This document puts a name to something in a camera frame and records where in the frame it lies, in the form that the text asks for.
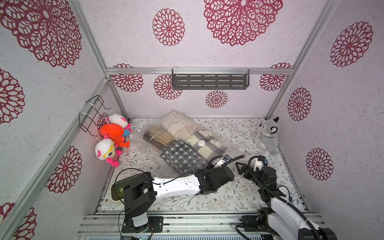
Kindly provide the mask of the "black white houndstooth scarf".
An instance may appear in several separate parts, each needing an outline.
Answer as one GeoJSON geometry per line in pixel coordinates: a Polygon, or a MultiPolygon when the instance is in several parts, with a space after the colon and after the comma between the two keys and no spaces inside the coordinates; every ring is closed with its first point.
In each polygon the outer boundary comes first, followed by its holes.
{"type": "Polygon", "coordinates": [[[207,160],[181,140],[171,142],[162,150],[160,157],[180,175],[193,170],[205,169],[208,164],[207,160]]]}

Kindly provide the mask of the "grey cream plaid scarf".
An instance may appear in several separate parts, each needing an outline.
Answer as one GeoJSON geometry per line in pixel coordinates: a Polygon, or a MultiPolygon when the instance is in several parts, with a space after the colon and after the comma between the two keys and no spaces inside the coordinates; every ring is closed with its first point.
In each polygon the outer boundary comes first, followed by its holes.
{"type": "Polygon", "coordinates": [[[206,160],[222,156],[228,150],[228,147],[226,147],[219,138],[207,130],[196,131],[187,140],[187,144],[206,160]],[[202,147],[199,147],[197,144],[200,140],[204,140],[206,142],[206,144],[202,147]]]}

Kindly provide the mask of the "clear plastic vacuum bag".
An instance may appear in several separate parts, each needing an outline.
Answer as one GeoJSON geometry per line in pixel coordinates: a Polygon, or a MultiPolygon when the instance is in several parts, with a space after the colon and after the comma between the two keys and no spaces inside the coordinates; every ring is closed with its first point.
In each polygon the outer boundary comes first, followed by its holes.
{"type": "Polygon", "coordinates": [[[139,165],[156,177],[175,177],[205,169],[219,156],[234,158],[239,147],[179,111],[159,119],[134,121],[130,142],[139,165]]]}

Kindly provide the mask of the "cream fringed scarf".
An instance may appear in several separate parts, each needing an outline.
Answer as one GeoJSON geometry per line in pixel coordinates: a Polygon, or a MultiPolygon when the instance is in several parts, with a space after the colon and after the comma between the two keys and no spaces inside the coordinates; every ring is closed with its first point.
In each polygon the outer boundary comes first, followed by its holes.
{"type": "Polygon", "coordinates": [[[196,131],[200,129],[194,121],[184,114],[172,111],[164,116],[160,125],[167,130],[175,140],[183,140],[186,142],[196,131]]]}

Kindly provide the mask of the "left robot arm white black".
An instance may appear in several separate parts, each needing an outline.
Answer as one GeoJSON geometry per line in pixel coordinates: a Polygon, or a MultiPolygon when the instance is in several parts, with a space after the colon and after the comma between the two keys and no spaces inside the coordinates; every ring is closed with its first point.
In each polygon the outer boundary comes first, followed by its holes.
{"type": "Polygon", "coordinates": [[[152,177],[150,172],[144,172],[128,178],[128,182],[121,188],[125,217],[122,233],[160,233],[163,218],[155,217],[151,220],[148,215],[149,208],[156,200],[212,194],[235,179],[228,167],[200,169],[191,173],[189,176],[161,179],[152,177]]]}

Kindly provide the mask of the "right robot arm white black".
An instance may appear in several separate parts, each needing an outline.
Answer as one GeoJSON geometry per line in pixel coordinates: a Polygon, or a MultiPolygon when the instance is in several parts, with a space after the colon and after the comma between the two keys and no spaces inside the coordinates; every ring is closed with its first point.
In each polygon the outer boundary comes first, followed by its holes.
{"type": "Polygon", "coordinates": [[[336,240],[336,234],[329,228],[322,228],[299,209],[285,200],[277,186],[276,170],[264,165],[262,161],[256,161],[255,166],[251,162],[257,160],[252,157],[247,164],[236,163],[239,175],[252,181],[259,187],[259,193],[265,208],[258,210],[258,215],[243,216],[243,223],[235,226],[235,230],[244,239],[248,240],[240,229],[249,232],[260,232],[275,235],[283,240],[336,240]]]}

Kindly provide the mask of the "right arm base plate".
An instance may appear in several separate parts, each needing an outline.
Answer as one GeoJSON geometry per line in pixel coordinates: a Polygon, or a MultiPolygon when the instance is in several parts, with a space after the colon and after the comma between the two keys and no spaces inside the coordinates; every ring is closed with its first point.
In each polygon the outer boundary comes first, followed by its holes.
{"type": "Polygon", "coordinates": [[[268,225],[268,216],[265,214],[259,215],[243,215],[241,218],[241,226],[245,226],[246,232],[251,232],[253,229],[270,230],[268,225]]]}

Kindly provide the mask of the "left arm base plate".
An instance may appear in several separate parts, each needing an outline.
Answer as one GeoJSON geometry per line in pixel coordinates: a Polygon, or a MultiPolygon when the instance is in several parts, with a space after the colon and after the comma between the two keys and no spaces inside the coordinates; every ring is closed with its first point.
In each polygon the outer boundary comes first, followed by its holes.
{"type": "Polygon", "coordinates": [[[149,216],[143,220],[125,217],[122,233],[161,233],[163,231],[164,217],[149,216]]]}

